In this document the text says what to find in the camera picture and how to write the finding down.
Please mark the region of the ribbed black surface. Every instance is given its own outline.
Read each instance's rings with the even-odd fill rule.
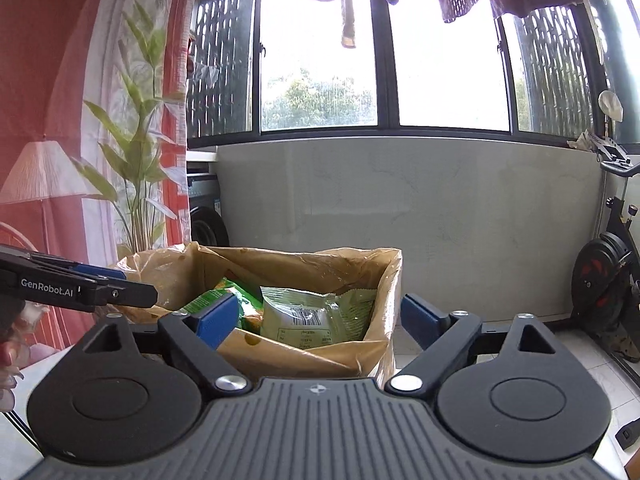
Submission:
[[[371,380],[264,380],[215,402],[174,448],[137,464],[88,468],[46,459],[28,480],[596,480],[586,457],[552,466],[485,459],[454,441],[416,400]]]

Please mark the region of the lampshade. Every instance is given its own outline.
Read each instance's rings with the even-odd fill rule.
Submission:
[[[56,140],[36,140],[20,152],[0,189],[0,204],[93,193]]]

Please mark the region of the black cable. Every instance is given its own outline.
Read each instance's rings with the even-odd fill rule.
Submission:
[[[30,428],[25,424],[25,422],[20,418],[20,416],[11,410],[8,413],[3,413],[6,420],[8,420],[11,425],[27,440],[29,444],[31,444],[35,449],[40,451],[40,446],[35,440],[33,433],[31,433]]]

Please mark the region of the triangular cutout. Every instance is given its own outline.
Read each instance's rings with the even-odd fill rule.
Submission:
[[[117,352],[122,349],[118,326],[110,324],[105,326],[100,332],[84,347],[87,354],[97,354],[100,352]]]
[[[555,354],[556,351],[551,345],[540,335],[540,332],[533,326],[527,325],[522,331],[522,338],[518,350],[521,352],[533,352],[536,354]]]

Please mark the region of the barcode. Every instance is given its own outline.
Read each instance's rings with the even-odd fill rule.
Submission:
[[[318,313],[315,310],[308,308],[301,308],[298,306],[291,307],[291,317],[293,318],[294,325],[303,326],[320,326],[320,319]]]

